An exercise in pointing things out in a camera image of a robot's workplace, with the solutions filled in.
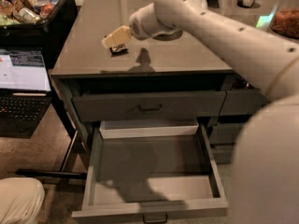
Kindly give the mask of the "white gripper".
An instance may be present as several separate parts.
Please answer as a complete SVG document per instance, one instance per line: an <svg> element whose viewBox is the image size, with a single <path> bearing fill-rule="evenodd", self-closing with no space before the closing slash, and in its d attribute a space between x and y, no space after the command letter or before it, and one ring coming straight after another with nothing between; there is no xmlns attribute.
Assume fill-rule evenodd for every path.
<svg viewBox="0 0 299 224"><path fill-rule="evenodd" d="M129 18L129 27L123 25L105 36L102 39L102 45L109 49L128 42L131 34L138 40L145 40L165 32L164 25L156 17L153 3L133 13Z"/></svg>

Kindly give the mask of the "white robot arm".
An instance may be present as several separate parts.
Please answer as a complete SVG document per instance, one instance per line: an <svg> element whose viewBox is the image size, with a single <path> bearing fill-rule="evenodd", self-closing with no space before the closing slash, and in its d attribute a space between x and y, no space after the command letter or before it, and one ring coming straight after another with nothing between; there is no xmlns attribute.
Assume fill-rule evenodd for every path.
<svg viewBox="0 0 299 224"><path fill-rule="evenodd" d="M297 44L208 9L206 0L153 0L106 35L111 48L184 31L249 84L230 106L253 106L232 154L230 224L299 224L299 59Z"/></svg>

